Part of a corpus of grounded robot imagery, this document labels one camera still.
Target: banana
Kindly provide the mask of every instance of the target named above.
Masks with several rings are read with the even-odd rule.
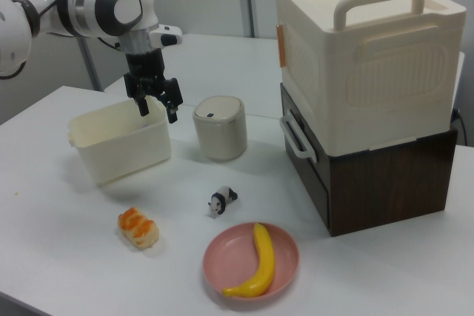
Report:
[[[253,226],[253,240],[258,253],[258,270],[241,285],[223,288],[225,296],[256,297],[264,294],[275,275],[275,252],[270,235],[264,225]]]

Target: white table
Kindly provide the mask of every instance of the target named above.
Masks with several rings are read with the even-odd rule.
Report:
[[[187,34],[182,44],[163,49],[163,59],[164,76],[178,79],[185,104],[231,95],[244,102],[248,114],[281,116],[276,40]],[[127,96],[123,78],[104,91]]]
[[[474,149],[456,147],[444,212],[331,238],[275,118],[248,115],[247,150],[218,164],[201,154],[183,105],[169,161],[98,188],[67,122],[122,100],[63,87],[0,126],[0,295],[55,316],[473,313]],[[212,219],[207,202],[221,185],[239,199]],[[130,206],[161,230],[151,249],[116,228]],[[201,273],[212,238],[248,221],[286,229],[301,253],[291,287],[266,303],[223,300]]]

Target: white storage box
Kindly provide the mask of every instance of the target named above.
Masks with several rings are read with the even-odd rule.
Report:
[[[140,116],[133,99],[73,118],[69,141],[99,184],[170,157],[166,109],[147,97],[150,113]]]
[[[450,127],[466,9],[449,0],[276,0],[283,85],[324,151]]]

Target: dark wooden cabinet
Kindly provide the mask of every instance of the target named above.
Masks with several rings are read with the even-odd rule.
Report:
[[[283,112],[291,111],[318,162],[297,158],[301,181],[332,236],[444,210],[457,130],[406,144],[331,157],[281,85]]]

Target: plastic plate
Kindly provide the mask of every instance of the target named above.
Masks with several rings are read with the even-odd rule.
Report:
[[[204,276],[219,293],[224,287],[236,286],[256,272],[258,254],[253,241],[254,223],[243,223],[226,229],[215,237],[204,253]],[[262,300],[285,289],[296,275],[299,252],[295,241],[283,229],[263,223],[270,233],[275,251],[275,277],[267,291],[258,297],[231,297],[233,300]]]

